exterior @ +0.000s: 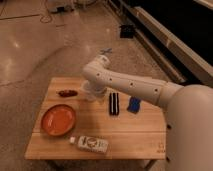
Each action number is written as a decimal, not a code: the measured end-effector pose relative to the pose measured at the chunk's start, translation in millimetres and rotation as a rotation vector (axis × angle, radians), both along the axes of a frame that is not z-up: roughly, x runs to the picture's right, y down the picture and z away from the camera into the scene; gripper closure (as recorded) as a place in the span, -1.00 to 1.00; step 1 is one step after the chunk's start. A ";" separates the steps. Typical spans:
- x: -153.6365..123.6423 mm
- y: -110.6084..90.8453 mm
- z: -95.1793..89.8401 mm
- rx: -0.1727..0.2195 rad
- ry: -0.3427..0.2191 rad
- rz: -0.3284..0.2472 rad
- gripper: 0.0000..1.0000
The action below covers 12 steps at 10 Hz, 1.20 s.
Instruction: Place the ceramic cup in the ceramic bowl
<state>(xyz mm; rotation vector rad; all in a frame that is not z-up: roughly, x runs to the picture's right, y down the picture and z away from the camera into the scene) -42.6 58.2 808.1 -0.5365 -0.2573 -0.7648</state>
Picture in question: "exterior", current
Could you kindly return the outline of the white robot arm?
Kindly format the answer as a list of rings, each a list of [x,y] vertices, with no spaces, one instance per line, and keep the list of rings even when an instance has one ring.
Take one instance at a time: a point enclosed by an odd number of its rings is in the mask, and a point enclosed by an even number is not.
[[[146,101],[165,111],[165,171],[213,171],[213,88],[114,72],[99,55],[82,69],[89,91],[108,88]]]

